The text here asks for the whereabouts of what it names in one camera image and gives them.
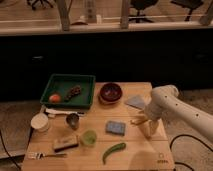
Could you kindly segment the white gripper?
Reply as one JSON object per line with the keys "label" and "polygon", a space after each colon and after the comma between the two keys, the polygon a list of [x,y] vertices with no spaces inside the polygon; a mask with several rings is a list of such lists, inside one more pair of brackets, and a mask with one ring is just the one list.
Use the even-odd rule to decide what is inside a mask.
{"label": "white gripper", "polygon": [[162,116],[163,108],[155,104],[154,102],[150,102],[144,110],[147,117],[152,120],[149,122],[150,135],[154,135],[159,126],[159,120]]}

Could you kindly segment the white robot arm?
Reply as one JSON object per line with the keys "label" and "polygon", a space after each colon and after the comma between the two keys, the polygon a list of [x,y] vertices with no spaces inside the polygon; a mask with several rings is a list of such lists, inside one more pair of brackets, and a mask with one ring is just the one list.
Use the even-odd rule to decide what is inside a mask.
{"label": "white robot arm", "polygon": [[168,110],[213,143],[213,115],[179,100],[174,85],[155,87],[150,94],[151,101],[144,110],[150,120],[159,120],[163,111]]}

